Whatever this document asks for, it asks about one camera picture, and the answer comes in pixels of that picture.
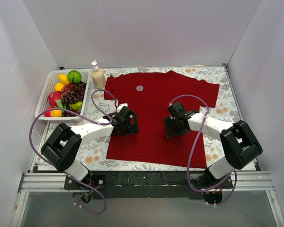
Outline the round patterned brooch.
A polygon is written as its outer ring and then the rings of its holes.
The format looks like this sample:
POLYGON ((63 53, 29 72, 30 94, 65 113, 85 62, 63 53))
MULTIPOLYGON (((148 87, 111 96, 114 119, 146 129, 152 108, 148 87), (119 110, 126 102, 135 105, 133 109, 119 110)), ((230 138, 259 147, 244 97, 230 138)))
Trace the round patterned brooch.
POLYGON ((139 91, 139 92, 143 91, 143 86, 141 86, 141 85, 137 86, 136 90, 139 91))

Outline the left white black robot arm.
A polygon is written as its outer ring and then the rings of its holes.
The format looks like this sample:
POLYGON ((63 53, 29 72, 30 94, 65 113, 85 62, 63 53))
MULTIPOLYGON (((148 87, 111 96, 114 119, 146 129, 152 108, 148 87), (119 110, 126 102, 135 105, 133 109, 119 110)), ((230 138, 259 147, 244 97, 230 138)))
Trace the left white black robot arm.
POLYGON ((68 126, 59 124, 41 148, 41 154, 60 172, 75 178, 81 189, 91 185, 89 170, 76 158, 81 145, 102 137, 139 133, 138 116, 122 104, 115 113, 95 122, 68 126))

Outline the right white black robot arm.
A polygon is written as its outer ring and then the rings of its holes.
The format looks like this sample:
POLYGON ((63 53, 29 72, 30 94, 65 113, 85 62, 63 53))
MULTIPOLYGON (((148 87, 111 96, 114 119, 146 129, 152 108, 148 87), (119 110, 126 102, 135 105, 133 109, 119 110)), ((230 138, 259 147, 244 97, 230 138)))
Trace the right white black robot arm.
POLYGON ((206 117, 196 110, 187 111, 179 102, 170 104, 167 110, 170 117, 163 122, 168 138, 201 131, 222 143, 224 157, 193 180, 196 185, 215 188, 226 175, 243 169, 263 152, 255 134, 243 120, 232 123, 206 117))

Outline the red t-shirt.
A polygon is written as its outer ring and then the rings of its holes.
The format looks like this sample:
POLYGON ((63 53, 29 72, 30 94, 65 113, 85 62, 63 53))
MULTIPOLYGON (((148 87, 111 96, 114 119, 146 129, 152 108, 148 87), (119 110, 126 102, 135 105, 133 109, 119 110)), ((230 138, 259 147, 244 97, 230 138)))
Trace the red t-shirt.
POLYGON ((127 103, 138 116, 139 133, 111 137, 108 159, 187 166, 197 133, 167 138, 163 119, 169 117, 169 102, 178 97, 186 110, 216 106, 220 86, 174 71, 143 72, 110 76, 105 89, 119 103, 127 103), (136 90, 143 86, 143 91, 136 90))

